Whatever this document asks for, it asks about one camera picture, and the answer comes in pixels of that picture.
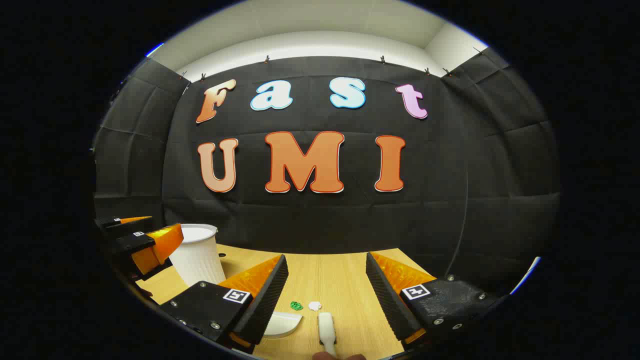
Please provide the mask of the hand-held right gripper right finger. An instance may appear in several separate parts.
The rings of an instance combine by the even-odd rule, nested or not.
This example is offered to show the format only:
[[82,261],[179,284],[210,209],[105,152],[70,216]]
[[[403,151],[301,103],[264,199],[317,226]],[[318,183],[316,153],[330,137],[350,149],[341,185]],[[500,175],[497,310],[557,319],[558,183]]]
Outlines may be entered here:
[[466,333],[501,303],[454,275],[436,278],[376,252],[366,253],[365,272],[403,347],[432,346]]

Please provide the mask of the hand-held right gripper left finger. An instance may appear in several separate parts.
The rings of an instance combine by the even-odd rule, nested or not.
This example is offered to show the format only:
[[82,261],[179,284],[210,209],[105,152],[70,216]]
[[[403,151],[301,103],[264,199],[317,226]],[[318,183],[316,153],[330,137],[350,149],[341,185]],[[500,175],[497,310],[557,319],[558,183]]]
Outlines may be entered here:
[[286,257],[280,254],[219,284],[198,281],[159,308],[222,347],[252,354],[265,335],[288,275]]

